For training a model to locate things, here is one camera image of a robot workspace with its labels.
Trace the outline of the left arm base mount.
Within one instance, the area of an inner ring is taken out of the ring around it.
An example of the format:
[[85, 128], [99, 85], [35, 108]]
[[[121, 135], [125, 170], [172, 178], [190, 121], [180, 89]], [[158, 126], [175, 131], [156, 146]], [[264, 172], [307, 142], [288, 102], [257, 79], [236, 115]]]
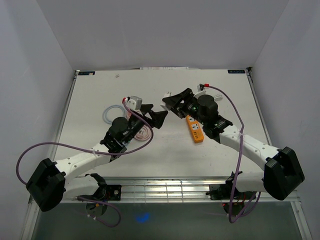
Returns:
[[92, 194], [83, 194], [78, 197], [93, 201], [120, 201], [122, 194], [122, 186], [120, 184], [103, 184]]

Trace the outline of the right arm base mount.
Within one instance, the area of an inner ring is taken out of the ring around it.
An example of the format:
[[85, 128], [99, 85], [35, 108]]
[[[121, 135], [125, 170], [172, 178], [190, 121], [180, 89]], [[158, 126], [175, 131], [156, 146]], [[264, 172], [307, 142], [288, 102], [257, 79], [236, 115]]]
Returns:
[[[263, 172], [243, 172], [239, 171], [233, 199], [235, 201], [239, 200], [250, 200], [256, 198], [256, 192], [263, 192]], [[208, 191], [205, 193], [209, 196], [211, 200], [229, 200], [231, 197], [232, 187], [235, 180], [235, 173], [232, 172], [231, 175], [225, 180], [225, 182], [220, 184], [210, 184]]]

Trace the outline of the right corner label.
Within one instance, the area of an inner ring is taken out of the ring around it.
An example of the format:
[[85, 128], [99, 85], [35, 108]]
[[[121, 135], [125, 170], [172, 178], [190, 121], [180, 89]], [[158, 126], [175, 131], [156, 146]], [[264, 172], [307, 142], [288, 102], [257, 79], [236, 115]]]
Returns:
[[228, 69], [227, 72], [229, 74], [245, 74], [246, 71], [243, 69]]

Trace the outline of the corner label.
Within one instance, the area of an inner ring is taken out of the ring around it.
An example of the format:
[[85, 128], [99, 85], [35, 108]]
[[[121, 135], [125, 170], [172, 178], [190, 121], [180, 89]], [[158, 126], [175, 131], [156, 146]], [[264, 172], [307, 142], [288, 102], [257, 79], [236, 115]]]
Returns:
[[79, 71], [78, 72], [78, 76], [94, 76], [95, 75], [95, 71]]
[[229, 74], [245, 74], [246, 71], [243, 69], [228, 69], [227, 72]]

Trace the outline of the aluminium rail frame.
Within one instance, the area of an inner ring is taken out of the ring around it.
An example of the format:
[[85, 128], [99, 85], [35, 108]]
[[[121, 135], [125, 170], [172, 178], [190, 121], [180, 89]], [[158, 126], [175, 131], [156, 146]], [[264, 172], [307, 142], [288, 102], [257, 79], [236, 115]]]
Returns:
[[[205, 83], [205, 90], [210, 88], [210, 85]], [[124, 108], [124, 104], [121, 105], [124, 110], [123, 117], [130, 118], [130, 112], [127, 112]], [[70, 187], [74, 188], [71, 192], [64, 194], [61, 200], [76, 201], [79, 203], [85, 203], [86, 215], [96, 221], [101, 220], [101, 216], [105, 214], [108, 209], [114, 208], [114, 202], [133, 203], [133, 202], [164, 202], [177, 198], [182, 203], [187, 202], [189, 197], [185, 190], [185, 184], [177, 179], [171, 179], [169, 182], [163, 182], [162, 184], [154, 185], [151, 180], [140, 180], [138, 182], [131, 182], [128, 185], [122, 185], [121, 187], [121, 199], [109, 200], [109, 201], [96, 201], [80, 198], [80, 195], [91, 195], [101, 185], [110, 185], [106, 179], [97, 173], [93, 172], [93, 169], [79, 175], [71, 183]], [[228, 220], [233, 223], [238, 218], [247, 216], [257, 205], [261, 194], [264, 192], [256, 192], [255, 199], [252, 196], [249, 200], [234, 200], [234, 196], [230, 196], [229, 200], [213, 200], [222, 201], [223, 209], [228, 217]]]

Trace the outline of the orange power strip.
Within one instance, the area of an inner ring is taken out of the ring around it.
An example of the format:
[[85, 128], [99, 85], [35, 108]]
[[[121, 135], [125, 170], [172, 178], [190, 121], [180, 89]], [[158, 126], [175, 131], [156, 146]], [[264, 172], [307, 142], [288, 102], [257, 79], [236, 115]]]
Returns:
[[190, 131], [191, 137], [193, 139], [193, 142], [195, 144], [202, 143], [205, 138], [201, 130], [200, 123], [190, 115], [186, 117], [186, 123]]

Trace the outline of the left corner label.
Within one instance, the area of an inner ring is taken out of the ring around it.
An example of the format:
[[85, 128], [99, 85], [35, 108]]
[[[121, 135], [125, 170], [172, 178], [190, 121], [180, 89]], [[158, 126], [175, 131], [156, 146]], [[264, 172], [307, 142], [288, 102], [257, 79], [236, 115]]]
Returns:
[[78, 72], [78, 76], [94, 76], [95, 75], [95, 71], [79, 71]]

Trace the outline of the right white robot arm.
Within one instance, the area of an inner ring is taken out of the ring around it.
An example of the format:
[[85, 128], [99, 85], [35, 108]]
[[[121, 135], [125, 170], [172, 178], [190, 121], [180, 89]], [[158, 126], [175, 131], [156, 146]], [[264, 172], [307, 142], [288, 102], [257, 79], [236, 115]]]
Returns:
[[213, 96], [201, 91], [194, 94], [187, 88], [176, 95], [166, 95], [162, 104], [181, 119], [188, 116], [202, 124], [207, 137], [230, 147], [245, 156], [260, 172], [236, 170], [222, 185], [220, 192], [237, 199], [246, 192], [264, 192], [283, 201], [304, 180], [305, 176], [295, 151], [289, 147], [267, 145], [238, 129], [231, 121], [219, 114]]

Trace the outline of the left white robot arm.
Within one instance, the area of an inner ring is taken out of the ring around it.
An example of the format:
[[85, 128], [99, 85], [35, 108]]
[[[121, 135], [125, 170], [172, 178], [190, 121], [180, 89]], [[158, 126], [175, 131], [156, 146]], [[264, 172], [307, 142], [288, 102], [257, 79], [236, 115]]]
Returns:
[[27, 191], [40, 210], [47, 212], [55, 208], [65, 193], [74, 190], [70, 183], [81, 174], [95, 167], [108, 164], [120, 156], [128, 155], [127, 145], [143, 127], [150, 130], [163, 126], [168, 111], [153, 111], [152, 104], [133, 106], [124, 103], [130, 117], [115, 118], [104, 138], [90, 149], [78, 148], [79, 154], [61, 160], [42, 160], [25, 184]]

